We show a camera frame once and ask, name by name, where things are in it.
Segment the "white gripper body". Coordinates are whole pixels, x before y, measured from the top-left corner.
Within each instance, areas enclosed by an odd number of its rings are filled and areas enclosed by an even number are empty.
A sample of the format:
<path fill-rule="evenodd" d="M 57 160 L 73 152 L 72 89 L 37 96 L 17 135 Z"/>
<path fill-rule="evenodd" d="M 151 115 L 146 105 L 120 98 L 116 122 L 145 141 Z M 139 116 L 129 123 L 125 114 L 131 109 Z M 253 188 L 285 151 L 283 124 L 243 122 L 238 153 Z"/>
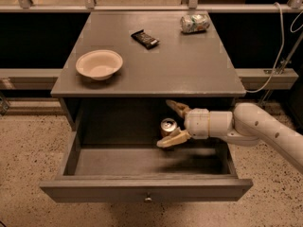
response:
<path fill-rule="evenodd" d="M 207 109 L 193 109 L 185 116 L 185 128 L 193 139 L 209 137 L 209 115 Z"/>

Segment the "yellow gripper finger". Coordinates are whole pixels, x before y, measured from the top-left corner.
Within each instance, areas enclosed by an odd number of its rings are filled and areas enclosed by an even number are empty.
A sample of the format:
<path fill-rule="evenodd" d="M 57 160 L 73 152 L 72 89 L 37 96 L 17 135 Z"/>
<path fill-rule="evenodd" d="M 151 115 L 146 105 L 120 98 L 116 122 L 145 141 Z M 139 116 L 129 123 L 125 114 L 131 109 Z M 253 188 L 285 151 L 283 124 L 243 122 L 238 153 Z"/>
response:
<path fill-rule="evenodd" d="M 185 143 L 191 136 L 187 130 L 176 128 L 170 135 L 165 136 L 156 143 L 159 148 L 169 148 Z"/>
<path fill-rule="evenodd" d="M 174 110 L 181 118 L 184 118 L 191 109 L 188 107 L 187 104 L 176 102 L 171 99 L 166 100 L 167 105 Z"/>

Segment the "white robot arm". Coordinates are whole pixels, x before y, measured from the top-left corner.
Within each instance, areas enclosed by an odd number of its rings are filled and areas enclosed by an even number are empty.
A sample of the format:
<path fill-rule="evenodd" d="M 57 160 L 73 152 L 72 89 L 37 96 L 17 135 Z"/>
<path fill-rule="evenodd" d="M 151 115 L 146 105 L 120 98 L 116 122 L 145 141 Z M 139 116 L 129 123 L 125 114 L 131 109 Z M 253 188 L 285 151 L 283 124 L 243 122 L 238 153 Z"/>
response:
<path fill-rule="evenodd" d="M 300 173 L 303 173 L 303 136 L 277 121 L 253 103 L 240 103 L 233 112 L 190 109 L 188 105 L 167 100 L 167 105 L 184 119 L 185 128 L 177 127 L 156 143 L 169 148 L 190 138 L 219 138 L 226 143 L 251 147 L 262 140 L 275 149 Z"/>

